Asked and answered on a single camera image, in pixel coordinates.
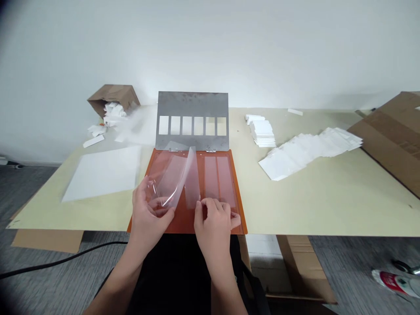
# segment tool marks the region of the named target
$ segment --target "spray can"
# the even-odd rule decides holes
[[[381,270],[372,270],[372,276],[383,287],[420,298],[420,279],[399,276]]]

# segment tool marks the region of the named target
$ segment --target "black cable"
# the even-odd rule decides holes
[[[32,267],[28,267],[28,268],[22,268],[22,269],[10,271],[8,273],[3,273],[3,274],[0,274],[0,280],[8,278],[8,277],[16,276],[16,275],[21,274],[21,273],[27,273],[27,272],[30,272],[30,271],[35,271],[35,270],[45,269],[45,268],[49,268],[49,267],[54,267],[54,266],[57,266],[59,264],[66,263],[69,260],[75,259],[79,256],[82,256],[82,255],[84,255],[88,252],[91,252],[91,251],[95,250],[95,249],[98,249],[98,248],[101,248],[101,247],[104,247],[104,246],[107,246],[107,245],[112,245],[112,244],[127,244],[127,242],[113,241],[113,242],[109,242],[109,243],[104,243],[104,244],[92,247],[90,249],[86,249],[83,252],[77,253],[73,256],[70,256],[68,258],[65,258],[65,259],[62,259],[62,260],[59,260],[59,261],[56,261],[56,262],[50,262],[50,263],[45,264],[45,265],[32,266]]]

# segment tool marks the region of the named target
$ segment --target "stack of white cards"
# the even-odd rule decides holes
[[[361,138],[340,128],[327,128],[316,136],[301,133],[272,149],[259,165],[271,180],[279,181],[318,157],[334,157],[361,145]]]
[[[270,122],[265,120],[264,116],[246,115],[246,124],[251,129],[254,142],[259,147],[275,147],[276,139],[274,138],[273,129]]]

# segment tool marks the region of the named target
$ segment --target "metal plate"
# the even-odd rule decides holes
[[[159,134],[161,116],[168,116],[168,134]],[[171,134],[171,120],[173,116],[180,117],[179,134]],[[191,135],[182,134],[183,117],[191,117]],[[194,134],[194,117],[203,117],[203,135]],[[225,135],[217,134],[218,117],[226,117]],[[214,118],[214,135],[206,134],[206,118],[209,118],[210,121],[212,121],[210,118]],[[178,146],[196,147],[197,151],[229,150],[229,112],[227,93],[159,91],[157,105],[156,149],[170,151],[182,150],[181,148],[177,148]]]

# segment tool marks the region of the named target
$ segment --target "tabletop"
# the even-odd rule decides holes
[[[157,106],[142,106],[139,176],[154,148]],[[361,149],[321,157],[303,170],[271,181],[258,162],[270,151],[255,145],[245,114],[265,116],[280,145],[300,133],[327,127],[347,129],[361,118],[354,112],[278,108],[229,108],[233,153],[248,233],[283,235],[420,236],[420,200]],[[115,142],[110,130],[91,147],[80,145],[9,224],[12,229],[126,231],[131,191],[61,203],[83,154],[134,144]]]

